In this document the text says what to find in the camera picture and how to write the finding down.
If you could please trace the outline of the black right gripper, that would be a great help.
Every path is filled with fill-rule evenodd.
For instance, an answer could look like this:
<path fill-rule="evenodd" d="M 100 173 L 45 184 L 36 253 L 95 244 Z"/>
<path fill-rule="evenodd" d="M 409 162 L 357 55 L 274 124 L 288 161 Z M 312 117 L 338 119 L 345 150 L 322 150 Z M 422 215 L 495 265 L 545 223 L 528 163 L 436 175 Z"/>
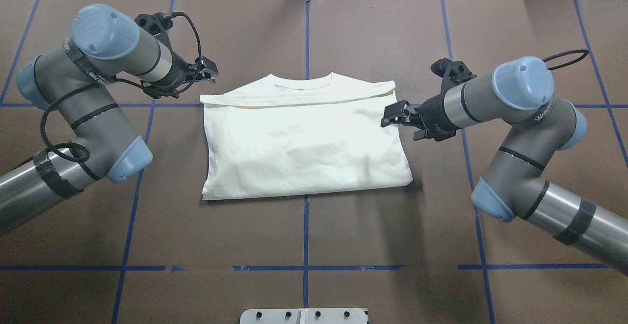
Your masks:
<path fill-rule="evenodd" d="M 402 125 L 415 127 L 413 140 L 443 141 L 457 134 L 458 126 L 446 115 L 444 98 L 434 96 L 420 104 L 411 104 L 406 100 L 397 101 L 384 109 L 381 127 Z"/>

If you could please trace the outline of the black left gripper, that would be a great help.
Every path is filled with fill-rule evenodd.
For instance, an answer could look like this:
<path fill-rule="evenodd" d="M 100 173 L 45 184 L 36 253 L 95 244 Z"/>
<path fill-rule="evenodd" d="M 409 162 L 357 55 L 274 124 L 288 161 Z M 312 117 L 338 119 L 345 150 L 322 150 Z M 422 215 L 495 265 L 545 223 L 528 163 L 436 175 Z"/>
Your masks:
<path fill-rule="evenodd" d="M 181 85 L 198 81 L 216 83 L 218 69 L 215 62 L 209 58 L 196 58 L 193 64 L 189 64 L 182 58 L 173 58 L 171 74 L 174 75 L 170 84 L 170 93 L 176 93 Z"/>

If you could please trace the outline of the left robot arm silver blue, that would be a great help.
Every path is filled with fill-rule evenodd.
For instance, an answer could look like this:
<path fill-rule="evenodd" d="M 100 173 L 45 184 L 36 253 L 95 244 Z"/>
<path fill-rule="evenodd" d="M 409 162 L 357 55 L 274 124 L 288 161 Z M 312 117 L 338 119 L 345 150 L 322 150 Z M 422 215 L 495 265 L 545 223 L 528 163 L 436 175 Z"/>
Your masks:
<path fill-rule="evenodd" d="M 1 234 L 6 235 L 102 178 L 119 183 L 153 160 L 144 138 L 107 89 L 119 73 L 155 100 L 179 98 L 199 81 L 215 82 L 217 65 L 202 54 L 188 63 L 167 31 L 183 12 L 135 18 L 106 4 L 81 9 L 63 45 L 17 75 L 24 98 L 43 111 L 45 149 L 1 178 Z"/>

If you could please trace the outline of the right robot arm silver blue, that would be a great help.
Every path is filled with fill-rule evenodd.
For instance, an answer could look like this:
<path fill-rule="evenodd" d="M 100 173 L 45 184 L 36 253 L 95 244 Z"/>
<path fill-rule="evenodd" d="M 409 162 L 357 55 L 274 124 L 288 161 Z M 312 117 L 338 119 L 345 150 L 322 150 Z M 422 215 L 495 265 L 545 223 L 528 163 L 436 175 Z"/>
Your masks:
<path fill-rule="evenodd" d="M 626 274 L 626 219 L 542 176 L 555 152 L 571 149 L 587 131 L 585 116 L 556 95 L 547 63 L 522 57 L 477 76 L 462 61 L 442 58 L 431 71 L 442 79 L 440 92 L 421 105 L 385 107 L 381 127 L 411 126 L 414 140 L 442 141 L 473 125 L 505 121 L 511 129 L 473 188 L 473 205 L 504 223 L 528 221 Z"/>

